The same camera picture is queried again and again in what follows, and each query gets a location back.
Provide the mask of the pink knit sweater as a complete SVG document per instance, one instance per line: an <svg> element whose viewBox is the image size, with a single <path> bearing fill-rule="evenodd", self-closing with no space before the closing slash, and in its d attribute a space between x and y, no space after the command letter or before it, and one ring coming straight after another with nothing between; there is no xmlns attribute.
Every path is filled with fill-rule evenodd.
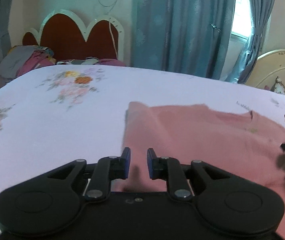
<svg viewBox="0 0 285 240"><path fill-rule="evenodd" d="M151 180L147 150L182 164L202 160L237 176L266 186L285 203L285 127L250 111L233 114L206 105L149 107L131 102L123 144L131 150L129 176L114 191L164 191L162 180ZM285 215L277 232L285 238Z"/></svg>

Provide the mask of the pile of clothes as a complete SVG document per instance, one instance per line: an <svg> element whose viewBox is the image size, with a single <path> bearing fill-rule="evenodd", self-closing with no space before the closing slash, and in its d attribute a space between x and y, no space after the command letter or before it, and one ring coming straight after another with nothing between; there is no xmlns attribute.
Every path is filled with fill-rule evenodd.
<svg viewBox="0 0 285 240"><path fill-rule="evenodd" d="M53 51L42 46L15 46L0 63L0 88L38 68L53 66Z"/></svg>

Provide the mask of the patterned cushion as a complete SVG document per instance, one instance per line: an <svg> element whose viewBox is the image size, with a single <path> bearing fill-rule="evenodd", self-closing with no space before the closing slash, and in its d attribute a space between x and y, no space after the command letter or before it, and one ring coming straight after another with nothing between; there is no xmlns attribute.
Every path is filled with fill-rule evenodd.
<svg viewBox="0 0 285 240"><path fill-rule="evenodd" d="M279 76L275 78L275 82L271 88L271 91L277 94L285 95L285 85Z"/></svg>

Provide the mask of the floral white bed sheet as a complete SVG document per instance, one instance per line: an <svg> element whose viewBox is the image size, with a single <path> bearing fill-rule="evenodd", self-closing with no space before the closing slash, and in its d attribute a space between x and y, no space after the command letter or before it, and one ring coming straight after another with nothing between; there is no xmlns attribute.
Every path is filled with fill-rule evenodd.
<svg viewBox="0 0 285 240"><path fill-rule="evenodd" d="M285 96L267 90L132 67L43 67L0 89L0 192L76 159L121 155L131 102L254 111L285 127Z"/></svg>

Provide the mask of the cream round footboard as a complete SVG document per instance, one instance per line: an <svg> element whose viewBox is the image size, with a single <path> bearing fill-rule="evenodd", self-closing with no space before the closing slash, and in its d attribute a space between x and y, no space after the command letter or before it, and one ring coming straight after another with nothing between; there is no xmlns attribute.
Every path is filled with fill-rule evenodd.
<svg viewBox="0 0 285 240"><path fill-rule="evenodd" d="M285 49L273 50L259 56L245 85L274 90L277 83L283 87L285 93Z"/></svg>

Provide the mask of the magenta pillow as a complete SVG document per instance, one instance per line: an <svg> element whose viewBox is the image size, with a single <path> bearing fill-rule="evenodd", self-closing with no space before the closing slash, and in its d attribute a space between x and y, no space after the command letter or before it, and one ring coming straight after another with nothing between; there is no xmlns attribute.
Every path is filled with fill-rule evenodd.
<svg viewBox="0 0 285 240"><path fill-rule="evenodd" d="M125 63L117 59L98 59L96 57L88 57L85 60L71 59L57 61L56 64L75 64L75 65L106 65L125 67Z"/></svg>

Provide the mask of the blue patterned curtain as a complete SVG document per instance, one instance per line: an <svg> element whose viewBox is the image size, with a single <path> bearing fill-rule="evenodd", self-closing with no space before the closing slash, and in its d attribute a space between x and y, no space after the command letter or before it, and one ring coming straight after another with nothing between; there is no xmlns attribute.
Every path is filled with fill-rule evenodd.
<svg viewBox="0 0 285 240"><path fill-rule="evenodd" d="M133 65L219 79L236 0L136 0Z"/></svg>

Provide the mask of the red white heart headboard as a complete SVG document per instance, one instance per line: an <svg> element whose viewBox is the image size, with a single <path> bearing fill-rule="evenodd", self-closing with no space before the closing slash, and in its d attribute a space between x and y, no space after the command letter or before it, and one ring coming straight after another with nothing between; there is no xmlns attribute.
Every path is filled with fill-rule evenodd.
<svg viewBox="0 0 285 240"><path fill-rule="evenodd" d="M31 28L22 45L50 48L58 61L96 57L123 61L125 32L121 23L109 15L97 16L89 25L70 10L54 10Z"/></svg>

